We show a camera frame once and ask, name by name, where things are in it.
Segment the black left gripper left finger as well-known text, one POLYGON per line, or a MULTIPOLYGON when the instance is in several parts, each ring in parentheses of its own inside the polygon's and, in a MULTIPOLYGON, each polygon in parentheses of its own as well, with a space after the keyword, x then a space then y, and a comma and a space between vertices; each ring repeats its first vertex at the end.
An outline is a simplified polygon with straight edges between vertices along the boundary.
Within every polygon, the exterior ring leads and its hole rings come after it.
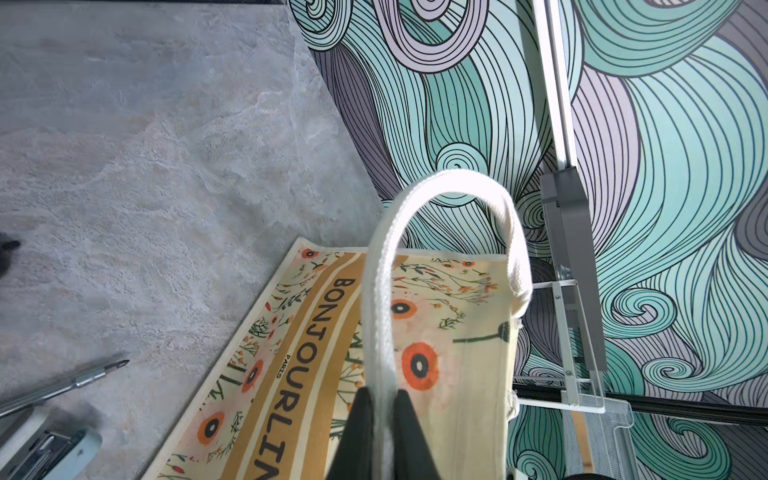
POLYGON ((354 397, 327 480, 371 479, 373 420, 373 400, 369 389, 362 387, 354 397))

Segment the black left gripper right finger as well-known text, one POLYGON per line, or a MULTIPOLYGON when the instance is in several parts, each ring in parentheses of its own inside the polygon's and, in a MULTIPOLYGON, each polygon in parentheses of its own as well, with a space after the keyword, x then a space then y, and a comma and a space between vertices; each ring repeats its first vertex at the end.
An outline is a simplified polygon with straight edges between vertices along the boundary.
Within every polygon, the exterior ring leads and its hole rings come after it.
POLYGON ((440 476, 410 396, 399 390, 394 401, 394 475, 397 480, 439 480, 440 476))

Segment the cream floral grocery bag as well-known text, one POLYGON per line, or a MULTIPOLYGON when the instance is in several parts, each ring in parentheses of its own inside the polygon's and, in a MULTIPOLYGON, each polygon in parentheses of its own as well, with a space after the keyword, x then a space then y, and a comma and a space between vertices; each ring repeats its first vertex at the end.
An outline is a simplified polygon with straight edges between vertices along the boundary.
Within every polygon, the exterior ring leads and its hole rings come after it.
POLYGON ((517 339, 533 293, 521 222, 489 176, 444 170, 403 190, 367 247, 298 239, 225 347, 148 479, 322 479, 355 395, 373 399, 373 475, 395 474, 406 393, 441 479, 502 479, 517 339), (404 249, 418 214, 466 200, 499 255, 404 249))

